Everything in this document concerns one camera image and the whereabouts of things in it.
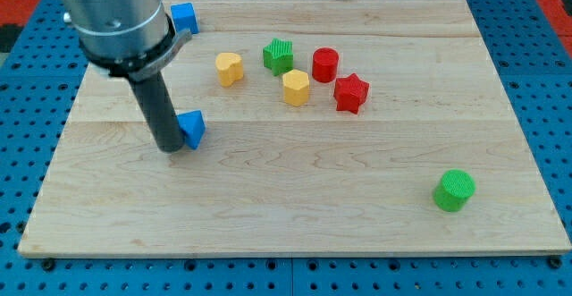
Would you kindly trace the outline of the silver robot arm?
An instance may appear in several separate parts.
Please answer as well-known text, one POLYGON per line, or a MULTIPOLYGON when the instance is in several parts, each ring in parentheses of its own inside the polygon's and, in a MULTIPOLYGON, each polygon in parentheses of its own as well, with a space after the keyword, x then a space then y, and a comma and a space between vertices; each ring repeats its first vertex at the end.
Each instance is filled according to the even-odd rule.
POLYGON ((176 31, 162 0, 62 0, 64 21, 79 34, 80 48, 112 77, 148 79, 192 38, 176 31))

